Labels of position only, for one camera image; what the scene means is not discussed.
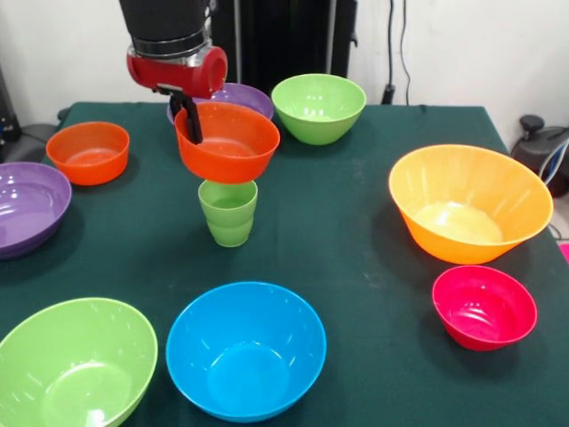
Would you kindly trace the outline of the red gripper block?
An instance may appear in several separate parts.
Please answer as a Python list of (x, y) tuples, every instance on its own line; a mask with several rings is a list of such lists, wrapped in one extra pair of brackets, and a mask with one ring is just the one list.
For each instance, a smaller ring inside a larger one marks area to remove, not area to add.
[(194, 144), (203, 142), (196, 104), (191, 97), (209, 99), (225, 83), (228, 58), (219, 46), (207, 45), (196, 53), (171, 60), (140, 56), (132, 47), (126, 54), (132, 79), (141, 86), (160, 93), (183, 93), (170, 96), (169, 110), (175, 117), (183, 107), (187, 112), (188, 138)]

